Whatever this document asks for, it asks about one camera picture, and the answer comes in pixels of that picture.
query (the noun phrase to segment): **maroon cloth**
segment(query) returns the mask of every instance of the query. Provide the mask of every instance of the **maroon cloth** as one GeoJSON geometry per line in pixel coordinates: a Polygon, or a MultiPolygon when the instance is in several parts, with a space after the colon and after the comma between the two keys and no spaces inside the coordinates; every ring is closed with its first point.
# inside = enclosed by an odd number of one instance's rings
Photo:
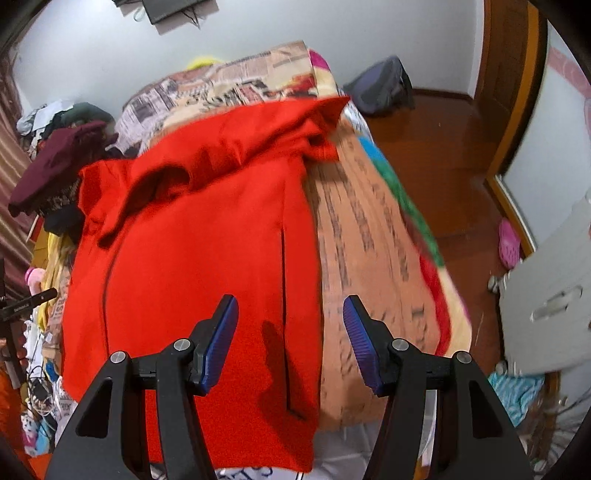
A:
{"type": "Polygon", "coordinates": [[[30,213],[44,198],[71,183],[82,167],[104,157],[105,125],[94,121],[55,130],[12,191],[10,214],[30,213]]]}

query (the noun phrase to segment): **red fabric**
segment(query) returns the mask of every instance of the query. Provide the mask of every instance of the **red fabric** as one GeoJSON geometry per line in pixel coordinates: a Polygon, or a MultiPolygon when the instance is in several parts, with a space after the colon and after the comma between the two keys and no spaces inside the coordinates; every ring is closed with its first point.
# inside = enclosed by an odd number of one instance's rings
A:
{"type": "Polygon", "coordinates": [[[425,279],[425,283],[435,302],[435,316],[437,324],[439,325],[439,344],[435,350],[435,355],[444,356],[452,341],[452,321],[449,318],[449,310],[447,308],[447,300],[441,287],[439,280],[439,273],[435,264],[419,252],[419,259],[421,262],[421,273],[425,279]]]}
{"type": "MultiPolygon", "coordinates": [[[[220,382],[196,398],[213,464],[311,469],[322,330],[303,158],[337,160],[327,134],[346,101],[239,107],[136,160],[83,169],[86,222],[63,317],[66,391],[80,400],[111,352],[158,352],[231,293],[236,334],[220,382]]],[[[152,395],[150,458],[159,460],[154,408],[152,395]]]]}

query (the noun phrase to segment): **white wall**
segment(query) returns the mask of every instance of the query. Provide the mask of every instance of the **white wall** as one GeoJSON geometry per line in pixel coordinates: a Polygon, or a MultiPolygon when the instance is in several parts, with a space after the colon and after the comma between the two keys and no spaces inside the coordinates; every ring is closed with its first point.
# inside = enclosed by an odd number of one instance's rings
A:
{"type": "Polygon", "coordinates": [[[15,80],[33,107],[71,98],[117,115],[143,85],[196,56],[234,60],[302,39],[339,83],[397,54],[415,87],[469,88],[475,0],[217,0],[217,8],[201,29],[171,28],[184,17],[156,27],[111,0],[52,0],[21,41],[15,80]]]}
{"type": "MultiPolygon", "coordinates": [[[[549,26],[549,44],[574,57],[549,26]]],[[[586,98],[545,67],[537,103],[504,182],[537,244],[546,240],[591,186],[591,141],[586,98]]]]}

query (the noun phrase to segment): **green fabric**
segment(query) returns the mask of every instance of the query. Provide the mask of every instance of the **green fabric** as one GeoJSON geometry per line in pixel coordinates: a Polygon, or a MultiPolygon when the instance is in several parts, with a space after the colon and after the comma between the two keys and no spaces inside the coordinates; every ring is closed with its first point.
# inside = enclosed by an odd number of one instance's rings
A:
{"type": "Polygon", "coordinates": [[[370,140],[365,137],[359,137],[359,141],[368,157],[374,164],[376,170],[378,170],[379,174],[388,185],[390,191],[398,200],[400,207],[413,220],[414,225],[421,233],[429,253],[431,254],[433,262],[437,267],[443,267],[445,263],[443,261],[443,257],[441,256],[441,252],[439,251],[439,247],[437,246],[437,241],[435,240],[431,229],[427,225],[427,222],[423,218],[423,215],[404,190],[400,180],[398,179],[398,176],[392,168],[392,165],[390,165],[386,157],[384,157],[384,154],[381,152],[381,150],[370,140]]]}
{"type": "Polygon", "coordinates": [[[51,133],[58,128],[66,128],[71,124],[87,124],[93,120],[102,120],[106,124],[113,122],[113,117],[87,102],[77,103],[69,110],[54,115],[51,123],[45,127],[42,139],[47,140],[51,133]]]}

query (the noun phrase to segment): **gray bag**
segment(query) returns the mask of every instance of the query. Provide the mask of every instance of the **gray bag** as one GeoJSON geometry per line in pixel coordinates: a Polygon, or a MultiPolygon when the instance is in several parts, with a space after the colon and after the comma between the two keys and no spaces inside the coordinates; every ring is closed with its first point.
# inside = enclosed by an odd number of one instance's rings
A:
{"type": "Polygon", "coordinates": [[[377,62],[343,90],[366,115],[386,113],[398,105],[414,108],[413,86],[396,56],[377,62]]]}

